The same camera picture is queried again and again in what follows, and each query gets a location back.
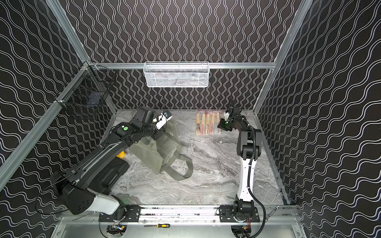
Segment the horizontal aluminium back bar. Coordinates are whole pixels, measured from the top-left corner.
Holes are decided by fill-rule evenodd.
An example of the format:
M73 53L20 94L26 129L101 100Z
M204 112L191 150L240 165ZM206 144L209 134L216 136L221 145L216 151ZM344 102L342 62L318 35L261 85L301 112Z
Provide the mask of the horizontal aluminium back bar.
M98 67L109 69L167 69L167 68L188 68L188 69L275 69L274 62L144 62L144 63L91 63Z

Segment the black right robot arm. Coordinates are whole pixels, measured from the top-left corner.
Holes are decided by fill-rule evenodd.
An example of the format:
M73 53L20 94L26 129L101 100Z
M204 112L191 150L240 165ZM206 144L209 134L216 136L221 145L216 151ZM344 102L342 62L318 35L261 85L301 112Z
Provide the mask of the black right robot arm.
M226 110L217 128L239 132L237 155L240 157L241 172L239 189L233 203L233 214L237 219L259 222L258 210L255 207L258 201L254 199L253 193L253 173L262 152L262 132L250 125L239 107Z

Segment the olive green tote bag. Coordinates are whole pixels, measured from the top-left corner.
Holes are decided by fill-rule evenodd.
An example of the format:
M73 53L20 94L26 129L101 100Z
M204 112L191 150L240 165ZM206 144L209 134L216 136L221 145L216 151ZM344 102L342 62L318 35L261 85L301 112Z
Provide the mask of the olive green tote bag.
M142 140L129 147L129 151L145 163L155 174L166 172L176 181L188 179L193 174L193 162L189 157L182 155L182 144L177 135L177 123L169 121L166 130L157 139L144 137ZM185 161L188 170L180 174L171 165L175 160Z

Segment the folding fan with pink paper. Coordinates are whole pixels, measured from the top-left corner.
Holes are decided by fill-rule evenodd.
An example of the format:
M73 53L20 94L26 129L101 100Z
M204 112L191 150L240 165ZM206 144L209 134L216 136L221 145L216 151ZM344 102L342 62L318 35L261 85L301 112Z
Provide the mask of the folding fan with pink paper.
M200 114L201 114L201 135L205 135L206 112L202 111Z

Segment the yellow handled screwdriver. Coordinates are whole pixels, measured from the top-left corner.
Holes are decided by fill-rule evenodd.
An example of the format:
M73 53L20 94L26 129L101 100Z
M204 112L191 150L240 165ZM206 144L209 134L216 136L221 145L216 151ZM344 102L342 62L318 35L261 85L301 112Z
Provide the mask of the yellow handled screwdriver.
M144 227L170 228L170 224L144 225Z

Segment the yellow tape roll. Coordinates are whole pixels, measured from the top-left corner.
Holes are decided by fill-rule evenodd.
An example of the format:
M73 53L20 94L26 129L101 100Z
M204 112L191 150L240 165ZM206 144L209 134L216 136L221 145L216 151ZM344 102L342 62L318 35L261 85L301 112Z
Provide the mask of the yellow tape roll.
M126 156L125 151L122 151L122 152L120 152L120 153L117 155L117 157L120 158L120 159L124 159L125 156Z

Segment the aluminium corner frame post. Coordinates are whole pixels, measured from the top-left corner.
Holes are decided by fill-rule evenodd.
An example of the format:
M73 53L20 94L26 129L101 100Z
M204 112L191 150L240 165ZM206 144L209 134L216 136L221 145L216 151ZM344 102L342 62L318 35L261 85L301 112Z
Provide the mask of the aluminium corner frame post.
M63 9L60 2L57 0L47 0L46 3L50 8L51 12L54 14L56 20L58 21L58 24L66 34L68 41L74 48L78 58L82 62L90 62L90 57L87 54L83 44L81 43L74 27L68 19L68 16L66 15L66 12Z

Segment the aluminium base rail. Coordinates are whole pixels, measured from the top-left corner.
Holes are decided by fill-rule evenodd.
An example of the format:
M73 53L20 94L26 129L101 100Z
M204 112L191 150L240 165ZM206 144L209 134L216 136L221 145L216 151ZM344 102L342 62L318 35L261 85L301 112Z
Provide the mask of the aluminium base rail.
M250 215L252 225L260 225L263 220L269 225L298 223L299 211L294 206L266 205L266 213L260 206ZM247 225L246 215L233 214L232 205L129 205L122 221L114 221L105 214L100 222L113 225Z

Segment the left aluminium side bar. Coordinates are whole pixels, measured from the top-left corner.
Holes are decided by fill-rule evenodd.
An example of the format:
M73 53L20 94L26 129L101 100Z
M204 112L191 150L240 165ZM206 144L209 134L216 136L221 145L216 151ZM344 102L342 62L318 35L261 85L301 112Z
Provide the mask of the left aluminium side bar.
M40 140L52 121L56 118L59 112L62 110L61 103L65 98L71 96L72 91L82 81L82 77L87 70L88 66L82 66L77 74L73 77L70 83L64 88L57 99L51 104L44 115L38 120L36 125L21 141L21 143L10 154L6 161L1 165L1 189L3 189L12 176L15 174L19 166L27 158L30 151Z

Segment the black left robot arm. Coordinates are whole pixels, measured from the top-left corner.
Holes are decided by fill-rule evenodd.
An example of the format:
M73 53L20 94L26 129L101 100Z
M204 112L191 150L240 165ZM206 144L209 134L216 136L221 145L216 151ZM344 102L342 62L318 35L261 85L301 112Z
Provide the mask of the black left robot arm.
M122 220L126 213L125 204L111 195L94 191L89 186L122 151L145 137L157 140L171 119L172 113L168 110L158 113L148 107L138 107L129 122L117 124L107 138L78 164L63 173L55 172L51 175L51 187L55 196L73 215L92 211L111 215L114 220Z

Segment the right aluminium frame post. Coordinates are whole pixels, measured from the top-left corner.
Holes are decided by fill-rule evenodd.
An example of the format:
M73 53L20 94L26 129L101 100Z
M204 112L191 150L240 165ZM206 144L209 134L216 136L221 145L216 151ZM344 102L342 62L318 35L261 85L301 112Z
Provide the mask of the right aluminium frame post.
M312 3L313 3L312 0L301 1L300 6L299 6L297 12L295 13L294 19L290 25L290 28L289 28L286 36L285 36L285 39L284 39L284 41L280 47L280 50L278 52L278 55L275 59L275 68L272 69L270 71L270 73L268 74L268 76L265 80L265 83L263 85L263 88L262 88L262 90L258 96L257 101L256 101L256 104L253 108L254 114L258 114L258 112L260 111L261 106L263 105L263 103L266 99L266 96L269 93L270 88L271 88L272 84L274 83L275 78L276 78L278 72L280 71L280 68L281 68L283 62L285 61L285 59L288 55L288 51L289 51L290 47L292 46L292 44L295 40L295 37L296 37L297 33L299 32L299 30L302 26L303 20L306 17L309 9L312 6Z

